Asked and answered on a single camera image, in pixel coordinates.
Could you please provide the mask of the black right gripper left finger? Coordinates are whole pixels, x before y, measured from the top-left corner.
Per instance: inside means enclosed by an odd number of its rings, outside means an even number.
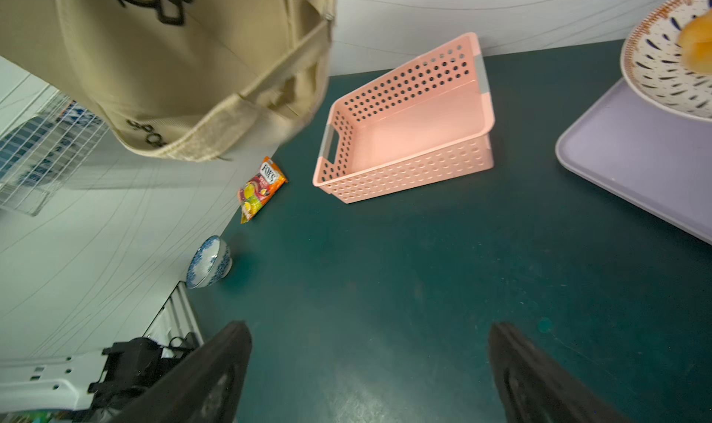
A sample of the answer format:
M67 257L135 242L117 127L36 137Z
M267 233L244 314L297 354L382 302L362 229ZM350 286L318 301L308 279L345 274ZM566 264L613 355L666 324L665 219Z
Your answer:
M251 351L248 325L232 321L112 420L234 422Z

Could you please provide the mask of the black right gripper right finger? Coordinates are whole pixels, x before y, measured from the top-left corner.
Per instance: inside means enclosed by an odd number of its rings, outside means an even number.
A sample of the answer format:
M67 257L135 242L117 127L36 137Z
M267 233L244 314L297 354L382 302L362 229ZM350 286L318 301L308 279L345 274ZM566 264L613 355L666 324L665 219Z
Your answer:
M508 422L628 422L509 322L489 330L488 355Z

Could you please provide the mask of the beige baseball cap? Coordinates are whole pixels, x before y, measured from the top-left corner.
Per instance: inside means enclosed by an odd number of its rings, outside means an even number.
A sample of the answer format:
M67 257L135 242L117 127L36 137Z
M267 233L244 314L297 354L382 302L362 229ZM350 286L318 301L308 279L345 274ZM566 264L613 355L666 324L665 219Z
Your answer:
M319 111L337 0L1 0L1 54L131 152L212 161Z

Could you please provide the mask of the blue white porcelain bowl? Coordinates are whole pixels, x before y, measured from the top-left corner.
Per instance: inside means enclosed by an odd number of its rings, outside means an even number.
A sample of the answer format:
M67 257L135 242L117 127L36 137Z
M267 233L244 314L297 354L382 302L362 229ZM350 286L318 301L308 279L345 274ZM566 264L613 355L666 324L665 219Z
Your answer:
M193 256L185 283L189 289L209 287L225 278L232 264L227 243L219 236L209 237Z

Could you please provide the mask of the Fox's fruit candy bag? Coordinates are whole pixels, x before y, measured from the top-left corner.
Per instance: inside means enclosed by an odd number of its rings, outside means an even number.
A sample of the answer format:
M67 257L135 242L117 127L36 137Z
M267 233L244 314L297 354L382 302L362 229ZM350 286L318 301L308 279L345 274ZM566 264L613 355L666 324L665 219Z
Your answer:
M279 166L265 157L256 176L239 190L240 222L250 222L285 183L287 178Z

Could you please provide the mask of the lavender plastic tray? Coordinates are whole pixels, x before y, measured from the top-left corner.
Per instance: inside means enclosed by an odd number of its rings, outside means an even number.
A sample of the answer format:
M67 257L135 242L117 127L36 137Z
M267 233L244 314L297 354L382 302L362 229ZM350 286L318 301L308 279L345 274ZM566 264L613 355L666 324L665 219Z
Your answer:
M711 126L656 108L624 80L556 143L567 170L711 241Z

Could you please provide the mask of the pink perforated plastic basket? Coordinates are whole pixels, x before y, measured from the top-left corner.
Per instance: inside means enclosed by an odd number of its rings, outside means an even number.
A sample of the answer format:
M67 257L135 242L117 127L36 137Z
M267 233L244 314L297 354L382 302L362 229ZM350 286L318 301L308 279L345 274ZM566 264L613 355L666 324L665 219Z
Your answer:
M338 98L313 185L344 203L491 169L491 89L464 33Z

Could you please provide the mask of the patterned ceramic plate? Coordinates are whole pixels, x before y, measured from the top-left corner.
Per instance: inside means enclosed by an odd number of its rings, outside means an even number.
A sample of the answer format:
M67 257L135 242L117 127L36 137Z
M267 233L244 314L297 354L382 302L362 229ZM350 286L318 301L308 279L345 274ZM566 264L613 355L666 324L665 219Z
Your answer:
M632 30L620 56L625 81L643 100L708 124L711 75L686 66L678 39L690 22L710 12L711 0L667 0Z

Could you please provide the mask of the orange fruit pieces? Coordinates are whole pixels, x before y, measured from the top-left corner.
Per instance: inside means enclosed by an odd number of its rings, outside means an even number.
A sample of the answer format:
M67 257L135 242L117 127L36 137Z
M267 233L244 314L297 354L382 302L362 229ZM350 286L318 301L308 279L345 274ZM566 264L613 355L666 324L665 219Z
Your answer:
M679 35L680 61L690 71L711 74L711 11L691 20Z

